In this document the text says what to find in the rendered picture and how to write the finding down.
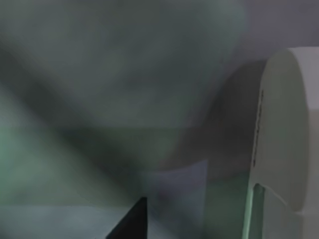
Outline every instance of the black object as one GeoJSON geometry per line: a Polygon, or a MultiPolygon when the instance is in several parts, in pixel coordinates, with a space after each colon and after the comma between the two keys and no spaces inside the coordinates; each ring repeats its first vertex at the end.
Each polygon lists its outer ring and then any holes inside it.
{"type": "Polygon", "coordinates": [[[147,239],[148,211],[147,198],[141,198],[120,220],[106,239],[147,239]]]}

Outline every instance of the blurry background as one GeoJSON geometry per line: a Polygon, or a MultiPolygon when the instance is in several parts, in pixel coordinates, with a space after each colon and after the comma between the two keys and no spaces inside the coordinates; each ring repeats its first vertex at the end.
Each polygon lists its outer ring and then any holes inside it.
{"type": "MultiPolygon", "coordinates": [[[[7,215],[71,225],[82,207],[129,207],[141,172],[207,160],[203,236],[239,238],[260,76],[277,50],[319,43],[318,11],[314,0],[0,0],[3,237],[29,228],[7,215]]],[[[94,237],[90,221],[59,237],[94,237]]]]}

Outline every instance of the dark triangle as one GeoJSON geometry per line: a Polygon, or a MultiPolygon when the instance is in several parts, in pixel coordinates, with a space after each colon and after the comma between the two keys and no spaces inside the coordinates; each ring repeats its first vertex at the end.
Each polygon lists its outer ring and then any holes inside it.
{"type": "Polygon", "coordinates": [[[141,198],[106,236],[106,239],[147,239],[147,198],[141,198]]]}

